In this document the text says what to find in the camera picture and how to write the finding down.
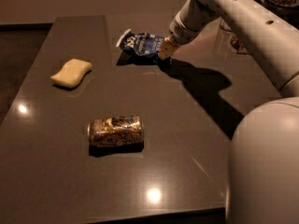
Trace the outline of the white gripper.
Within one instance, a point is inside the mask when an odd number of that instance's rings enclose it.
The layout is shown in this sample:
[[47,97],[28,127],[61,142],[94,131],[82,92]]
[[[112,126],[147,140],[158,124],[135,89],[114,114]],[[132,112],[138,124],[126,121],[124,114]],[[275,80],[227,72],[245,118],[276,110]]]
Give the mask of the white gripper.
[[158,57],[164,61],[170,58],[179,45],[186,45],[192,42],[201,32],[201,29],[193,30],[183,23],[180,13],[169,25],[169,37],[166,37],[160,46]]

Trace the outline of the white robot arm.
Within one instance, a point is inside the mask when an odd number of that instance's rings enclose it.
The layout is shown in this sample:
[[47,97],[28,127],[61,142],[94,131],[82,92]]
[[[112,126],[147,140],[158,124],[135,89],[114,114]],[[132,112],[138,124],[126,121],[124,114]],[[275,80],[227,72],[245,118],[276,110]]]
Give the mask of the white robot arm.
[[170,57],[222,18],[249,52],[243,58],[220,33],[218,63],[240,103],[261,94],[238,124],[228,159],[226,224],[299,224],[298,30],[254,0],[187,0],[159,53]]

